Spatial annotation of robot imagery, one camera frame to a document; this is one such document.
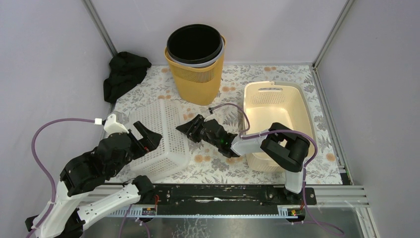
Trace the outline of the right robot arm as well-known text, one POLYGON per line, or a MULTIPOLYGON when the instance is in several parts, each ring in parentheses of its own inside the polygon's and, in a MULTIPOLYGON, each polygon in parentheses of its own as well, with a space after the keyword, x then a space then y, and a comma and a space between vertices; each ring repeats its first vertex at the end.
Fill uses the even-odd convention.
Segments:
POLYGON ((227 158, 264 152, 286 172, 284 198, 297 204, 304 197, 304 160, 314 141, 302 132, 274 122, 261 132, 239 135, 227 132, 217 120, 206 120, 197 115, 191 121, 179 125, 176 130, 195 142, 206 142, 227 158))

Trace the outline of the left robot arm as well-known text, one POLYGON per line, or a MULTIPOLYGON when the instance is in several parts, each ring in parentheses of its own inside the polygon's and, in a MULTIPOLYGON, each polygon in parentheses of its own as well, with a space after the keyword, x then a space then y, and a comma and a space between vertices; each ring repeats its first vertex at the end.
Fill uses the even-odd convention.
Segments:
POLYGON ((124 206, 154 202, 153 183, 147 176, 137 176, 121 190, 99 201, 81 205, 84 198, 115 177, 124 166, 158 148, 161 134, 149 130, 139 121, 134 127, 141 134, 140 139, 121 125, 94 149, 71 159, 61 171, 59 182, 47 174, 52 196, 39 215, 25 220, 29 235, 78 238, 92 224, 124 206))

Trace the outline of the white perforated basket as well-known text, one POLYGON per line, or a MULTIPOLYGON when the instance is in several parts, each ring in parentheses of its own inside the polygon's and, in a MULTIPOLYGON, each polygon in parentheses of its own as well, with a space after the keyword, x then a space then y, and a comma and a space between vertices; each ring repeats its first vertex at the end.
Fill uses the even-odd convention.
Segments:
POLYGON ((188 140, 176 130, 176 127, 182 123, 182 108, 179 102, 158 99, 131 111, 128 118, 126 127, 132 130, 137 139, 142 137, 134 127, 137 121, 162 136, 156 150, 129 164, 130 172, 146 175, 155 182, 188 166, 190 162, 188 140))

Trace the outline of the cream large container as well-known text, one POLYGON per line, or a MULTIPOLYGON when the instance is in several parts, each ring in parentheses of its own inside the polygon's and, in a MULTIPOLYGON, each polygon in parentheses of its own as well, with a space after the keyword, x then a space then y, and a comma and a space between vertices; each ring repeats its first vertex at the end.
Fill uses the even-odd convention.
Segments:
MULTIPOLYGON (((244 89, 244 120, 250 129, 246 135, 267 131, 274 122, 316 139, 312 115, 303 90, 296 83, 253 82, 244 89)), ((266 154, 256 139, 246 140, 240 148, 249 167, 261 172, 289 172, 289 165, 279 165, 266 154)))

